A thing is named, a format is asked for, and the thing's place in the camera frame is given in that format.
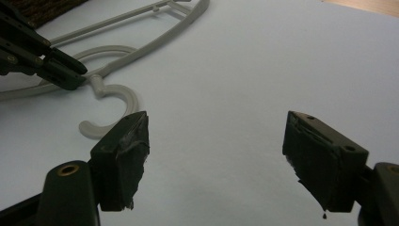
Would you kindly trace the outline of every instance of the wicker basket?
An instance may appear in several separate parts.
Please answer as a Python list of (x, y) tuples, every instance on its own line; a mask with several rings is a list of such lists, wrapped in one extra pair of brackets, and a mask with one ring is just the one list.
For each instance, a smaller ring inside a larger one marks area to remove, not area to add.
[(16, 7), (24, 17), (35, 24), (41, 25), (53, 20), (66, 11), (87, 2), (87, 0), (7, 0)]

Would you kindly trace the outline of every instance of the white tabletop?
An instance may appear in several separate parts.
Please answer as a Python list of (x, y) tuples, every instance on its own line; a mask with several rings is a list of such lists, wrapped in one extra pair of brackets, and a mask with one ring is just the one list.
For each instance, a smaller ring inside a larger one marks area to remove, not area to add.
[[(55, 38), (148, 4), (88, 1), (38, 32)], [(139, 47), (176, 22), (158, 13), (60, 48)], [(135, 91), (151, 154), (135, 209), (101, 212), (102, 225), (357, 225), (357, 205), (324, 220), (297, 182), (281, 153), (286, 116), (329, 124), (370, 151), (370, 167), (399, 163), (398, 41), (399, 19), (317, 0), (211, 1), (176, 39), (104, 80)], [(10, 74), (0, 90), (37, 81)], [(53, 167), (89, 160), (97, 140), (79, 134), (80, 121), (123, 111), (90, 86), (0, 103), (0, 209), (40, 193)]]

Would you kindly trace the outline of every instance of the brown woven basket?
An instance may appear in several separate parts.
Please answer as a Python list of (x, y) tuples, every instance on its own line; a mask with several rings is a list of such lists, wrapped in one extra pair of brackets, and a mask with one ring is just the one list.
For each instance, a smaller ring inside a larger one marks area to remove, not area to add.
[(16, 7), (35, 27), (53, 20), (87, 0), (7, 0)]

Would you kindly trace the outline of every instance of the wooden floor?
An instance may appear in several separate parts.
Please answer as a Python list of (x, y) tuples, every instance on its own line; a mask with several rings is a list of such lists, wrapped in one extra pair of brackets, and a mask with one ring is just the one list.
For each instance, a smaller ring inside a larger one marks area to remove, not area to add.
[(399, 0), (324, 0), (323, 2), (399, 17)]

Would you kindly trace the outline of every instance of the table surface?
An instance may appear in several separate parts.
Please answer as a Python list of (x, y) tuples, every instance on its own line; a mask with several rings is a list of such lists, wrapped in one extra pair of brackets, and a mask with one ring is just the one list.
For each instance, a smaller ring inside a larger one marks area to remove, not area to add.
[[(38, 30), (55, 38), (148, 5), (88, 1)], [(160, 11), (61, 46), (142, 46), (178, 22)], [(327, 213), (281, 154), (289, 110), (308, 113), (399, 163), (399, 19), (317, 0), (213, 0), (181, 35), (105, 78), (135, 91), (150, 117), (151, 154), (135, 209), (101, 212), (103, 225), (357, 225)], [(113, 56), (86, 60), (94, 69)], [(1, 77), (0, 90), (38, 83)], [(117, 121), (117, 98), (90, 86), (0, 103), (0, 209), (41, 192), (45, 174), (89, 160), (97, 140), (80, 121)]]

